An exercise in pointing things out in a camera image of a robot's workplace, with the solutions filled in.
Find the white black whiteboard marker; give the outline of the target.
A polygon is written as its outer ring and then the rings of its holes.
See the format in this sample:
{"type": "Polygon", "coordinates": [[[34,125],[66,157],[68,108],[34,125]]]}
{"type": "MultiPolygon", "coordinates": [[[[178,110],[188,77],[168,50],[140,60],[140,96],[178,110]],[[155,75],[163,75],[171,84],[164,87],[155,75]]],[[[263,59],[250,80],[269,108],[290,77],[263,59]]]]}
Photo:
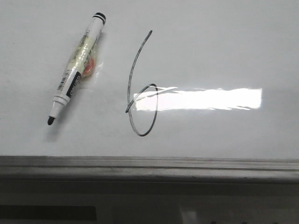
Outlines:
{"type": "Polygon", "coordinates": [[[69,103],[79,80],[88,76],[94,68],[95,49],[105,23],[106,17],[103,13],[97,12],[93,15],[83,37],[66,65],[62,80],[53,97],[48,125],[52,125],[63,108],[69,103]]]}

